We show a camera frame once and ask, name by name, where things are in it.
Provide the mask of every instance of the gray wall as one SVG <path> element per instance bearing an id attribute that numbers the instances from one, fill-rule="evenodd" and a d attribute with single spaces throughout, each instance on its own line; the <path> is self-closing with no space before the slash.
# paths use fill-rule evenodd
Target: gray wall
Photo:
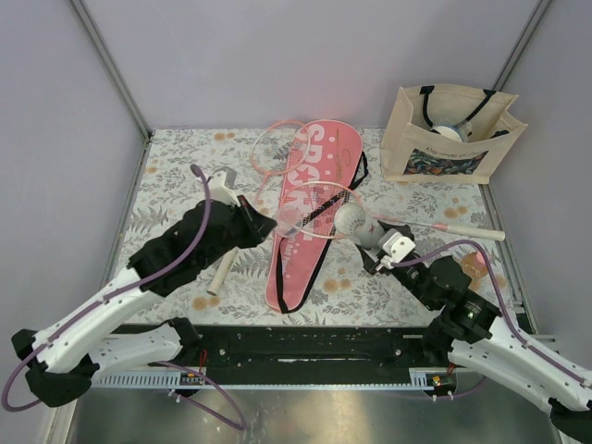
<path id="1" fill-rule="evenodd" d="M 386 126 L 399 86 L 490 87 L 537 0 L 86 0 L 154 128 Z"/>
<path id="2" fill-rule="evenodd" d="M 592 367 L 592 2 L 556 2 L 506 90 L 530 127 L 492 187 L 542 330 Z"/>
<path id="3" fill-rule="evenodd" d="M 0 12 L 0 381 L 10 337 L 95 293 L 142 141 L 64 0 Z M 13 403 L 30 401 L 23 379 Z M 37 442 L 49 410 L 0 409 L 0 442 Z"/>

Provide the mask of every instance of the table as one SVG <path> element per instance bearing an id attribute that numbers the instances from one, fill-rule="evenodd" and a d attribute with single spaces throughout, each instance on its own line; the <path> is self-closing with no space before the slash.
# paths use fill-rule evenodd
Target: table
<path id="1" fill-rule="evenodd" d="M 369 177 L 358 189 L 364 206 L 375 215 L 398 216 L 423 222 L 450 222 L 490 228 L 481 191 L 473 184 L 391 183 L 382 179 L 379 145 L 382 129 L 358 129 L 368 158 Z M 220 167 L 238 173 L 238 193 L 252 199 L 262 177 L 249 162 L 249 153 L 261 129 L 161 129 L 152 140 L 135 203 L 129 214 L 117 269 L 149 239 L 160 236 L 183 213 L 203 199 L 201 182 L 189 165 L 206 174 Z M 281 178 L 271 178 L 262 193 L 261 211 L 273 215 L 278 207 Z M 431 228 L 413 227 L 417 251 L 428 253 L 459 237 Z M 494 241 L 482 240 L 492 260 L 495 279 L 504 301 L 512 309 L 512 297 Z M 284 315 L 265 303 L 265 284 L 271 256 L 271 239 L 258 248 L 241 251 L 218 297 L 205 292 L 214 276 L 212 266 L 190 285 L 169 295 L 160 304 L 134 315 L 130 323 L 160 323 L 175 316 L 189 317 L 202 325 L 256 326 L 390 326 L 424 327 L 438 314 L 429 312 L 390 276 L 370 276 L 349 240 L 332 242 L 324 266 L 302 309 Z M 461 261 L 472 253 L 457 247 Z M 497 304 L 489 277 L 475 278 L 472 288 Z"/>

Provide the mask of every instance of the racket cover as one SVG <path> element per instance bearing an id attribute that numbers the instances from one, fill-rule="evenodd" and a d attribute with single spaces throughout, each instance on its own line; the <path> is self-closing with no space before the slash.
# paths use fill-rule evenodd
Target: racket cover
<path id="1" fill-rule="evenodd" d="M 367 176 L 362 138 L 355 128 L 336 120 L 306 125 L 311 146 L 304 162 L 284 178 L 280 202 L 291 188 L 323 180 L 355 189 Z M 274 235 L 267 304 L 283 314 L 299 310 L 315 283 L 331 240 L 298 232 L 294 237 Z"/>

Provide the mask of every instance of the reflective surface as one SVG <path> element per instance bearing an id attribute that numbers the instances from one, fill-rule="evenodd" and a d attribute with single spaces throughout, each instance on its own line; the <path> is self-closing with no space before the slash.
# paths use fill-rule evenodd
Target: reflective surface
<path id="1" fill-rule="evenodd" d="M 478 380 L 460 378 L 461 389 Z M 80 399 L 68 444 L 557 442 L 543 413 L 492 381 L 474 395 L 436 404 L 369 391 L 242 390 L 232 396 L 250 425 L 243 434 L 162 391 L 93 389 Z M 234 418 L 213 390 L 194 399 Z"/>

